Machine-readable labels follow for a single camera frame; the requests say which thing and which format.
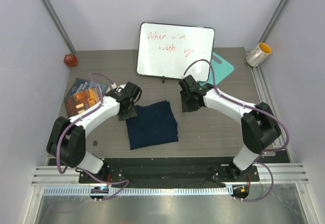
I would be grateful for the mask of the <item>dark blue t shirt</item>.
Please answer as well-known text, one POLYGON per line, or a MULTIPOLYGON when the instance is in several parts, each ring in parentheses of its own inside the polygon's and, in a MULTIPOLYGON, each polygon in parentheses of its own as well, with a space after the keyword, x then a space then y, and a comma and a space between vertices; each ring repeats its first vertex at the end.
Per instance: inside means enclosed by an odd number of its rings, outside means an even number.
POLYGON ((130 149, 177 142, 178 123, 168 101, 136 105, 137 116, 126 119, 130 149))

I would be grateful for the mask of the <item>blue nineteen eighty-four book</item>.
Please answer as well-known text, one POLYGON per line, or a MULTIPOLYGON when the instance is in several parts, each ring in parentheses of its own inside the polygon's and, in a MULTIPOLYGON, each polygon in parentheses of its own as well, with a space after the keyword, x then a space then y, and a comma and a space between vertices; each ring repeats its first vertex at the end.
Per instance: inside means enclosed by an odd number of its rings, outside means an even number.
MULTIPOLYGON (((105 93, 108 91, 109 87, 107 85, 98 84, 99 88, 102 91, 102 94, 105 95, 105 93)), ((82 92, 84 90, 87 90, 89 88, 95 87, 95 84, 89 80, 76 78, 75 82, 73 83, 72 87, 67 93, 67 97, 70 97, 76 93, 82 92)))

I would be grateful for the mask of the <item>white whiteboard with red writing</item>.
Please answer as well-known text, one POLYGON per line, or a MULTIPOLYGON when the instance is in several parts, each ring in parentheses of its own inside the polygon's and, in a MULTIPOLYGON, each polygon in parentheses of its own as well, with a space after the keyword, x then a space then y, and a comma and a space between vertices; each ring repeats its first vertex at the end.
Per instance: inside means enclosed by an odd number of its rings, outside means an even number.
POLYGON ((215 30, 211 27, 144 22, 140 26, 137 73, 181 79, 192 75, 206 81, 215 30))

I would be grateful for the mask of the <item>dark orange cover book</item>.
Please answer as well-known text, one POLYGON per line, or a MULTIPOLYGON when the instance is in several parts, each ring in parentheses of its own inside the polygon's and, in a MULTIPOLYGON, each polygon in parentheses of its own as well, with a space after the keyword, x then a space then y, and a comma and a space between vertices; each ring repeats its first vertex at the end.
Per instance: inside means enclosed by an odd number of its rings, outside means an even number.
POLYGON ((67 116, 72 117, 85 112, 100 101, 100 95, 95 87, 88 88, 64 99, 67 116))

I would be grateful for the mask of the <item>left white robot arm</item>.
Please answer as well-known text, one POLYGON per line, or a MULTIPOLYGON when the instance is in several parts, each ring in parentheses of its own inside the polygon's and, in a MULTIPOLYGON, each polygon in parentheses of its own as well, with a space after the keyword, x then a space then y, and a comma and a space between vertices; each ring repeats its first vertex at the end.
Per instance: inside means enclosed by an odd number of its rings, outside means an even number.
POLYGON ((139 86, 127 82, 106 93, 93 107, 70 118, 59 117, 53 125, 46 147, 48 154, 56 158, 58 170, 63 163, 70 168, 79 168, 89 172, 98 183, 108 177, 104 161, 87 152, 86 138, 107 119, 117 116, 126 120, 137 116, 135 103, 140 99, 142 90, 139 86))

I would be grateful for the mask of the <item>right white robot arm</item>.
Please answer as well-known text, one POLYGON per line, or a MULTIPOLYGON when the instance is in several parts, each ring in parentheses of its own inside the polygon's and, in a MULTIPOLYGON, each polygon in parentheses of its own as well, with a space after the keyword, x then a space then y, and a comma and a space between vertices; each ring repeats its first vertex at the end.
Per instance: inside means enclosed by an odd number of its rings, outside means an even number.
POLYGON ((192 75, 183 77, 179 85, 183 112, 206 107, 240 124, 243 146, 230 163, 229 174, 232 179, 240 181, 246 177, 253 162, 281 136, 279 124, 268 104, 246 103, 211 84, 200 85, 192 75))

